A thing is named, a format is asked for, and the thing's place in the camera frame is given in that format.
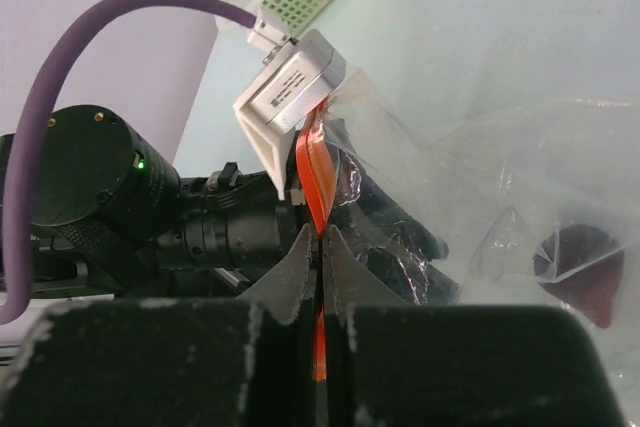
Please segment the clear zip top bag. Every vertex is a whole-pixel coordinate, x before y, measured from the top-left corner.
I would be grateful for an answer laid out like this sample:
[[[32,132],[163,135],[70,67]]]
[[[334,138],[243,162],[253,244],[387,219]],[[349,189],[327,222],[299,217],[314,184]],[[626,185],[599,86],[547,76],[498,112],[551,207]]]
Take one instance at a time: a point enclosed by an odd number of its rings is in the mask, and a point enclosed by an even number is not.
[[[349,75],[308,118],[305,183],[329,218],[337,176],[321,148],[325,126],[346,123],[367,173],[449,249],[435,266],[460,285],[461,304],[534,304],[575,315],[616,389],[639,392],[639,106],[550,97],[438,129],[395,117],[363,72]],[[533,255],[574,225],[603,229],[625,251],[612,324],[594,326],[545,292]]]

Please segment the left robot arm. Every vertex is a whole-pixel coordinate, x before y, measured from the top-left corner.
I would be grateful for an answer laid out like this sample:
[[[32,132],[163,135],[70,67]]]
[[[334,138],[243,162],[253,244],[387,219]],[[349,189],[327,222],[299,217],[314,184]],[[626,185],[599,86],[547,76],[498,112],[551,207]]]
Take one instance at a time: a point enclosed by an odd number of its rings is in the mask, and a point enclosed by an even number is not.
[[[329,220],[355,258],[406,301],[454,302],[459,285],[435,267],[446,244],[366,173],[342,120],[330,122],[321,151],[337,176]],[[183,178],[114,112],[64,108],[50,119],[35,193],[31,294],[237,296],[313,221],[296,163],[290,154],[283,194],[233,162]]]

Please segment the dark purple fake fruit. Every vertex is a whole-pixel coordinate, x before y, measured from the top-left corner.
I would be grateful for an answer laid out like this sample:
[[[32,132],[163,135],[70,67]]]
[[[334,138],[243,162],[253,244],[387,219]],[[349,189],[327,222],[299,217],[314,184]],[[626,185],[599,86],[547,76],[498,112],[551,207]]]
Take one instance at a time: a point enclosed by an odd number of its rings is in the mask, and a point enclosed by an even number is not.
[[[545,292],[594,326],[611,326],[625,251],[609,233],[588,224],[564,227],[540,244],[532,261]]]

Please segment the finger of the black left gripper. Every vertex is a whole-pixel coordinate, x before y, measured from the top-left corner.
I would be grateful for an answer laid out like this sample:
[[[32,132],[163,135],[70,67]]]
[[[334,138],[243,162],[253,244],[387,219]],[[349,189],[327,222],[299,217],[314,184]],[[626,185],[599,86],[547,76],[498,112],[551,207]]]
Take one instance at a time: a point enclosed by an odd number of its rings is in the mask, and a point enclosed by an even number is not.
[[[342,119],[325,126],[329,152],[338,162],[329,222],[350,251],[378,280],[415,305],[455,303],[460,285],[432,265],[449,254],[447,244],[403,209],[367,173]]]

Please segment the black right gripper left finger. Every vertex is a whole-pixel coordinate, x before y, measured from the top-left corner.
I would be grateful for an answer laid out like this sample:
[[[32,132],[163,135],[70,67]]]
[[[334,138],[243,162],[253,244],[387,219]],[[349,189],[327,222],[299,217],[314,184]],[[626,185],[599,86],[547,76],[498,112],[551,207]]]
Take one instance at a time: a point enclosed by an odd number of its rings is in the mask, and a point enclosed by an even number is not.
[[[318,238],[235,298],[67,301],[28,330],[5,426],[311,426]]]

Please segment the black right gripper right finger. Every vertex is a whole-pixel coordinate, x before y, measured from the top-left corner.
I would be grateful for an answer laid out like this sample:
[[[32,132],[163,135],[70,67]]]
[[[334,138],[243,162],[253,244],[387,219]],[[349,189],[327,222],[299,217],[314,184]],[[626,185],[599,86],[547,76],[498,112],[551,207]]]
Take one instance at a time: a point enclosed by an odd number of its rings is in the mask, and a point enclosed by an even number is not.
[[[332,426],[622,426],[587,332],[520,305],[416,306],[322,240]]]

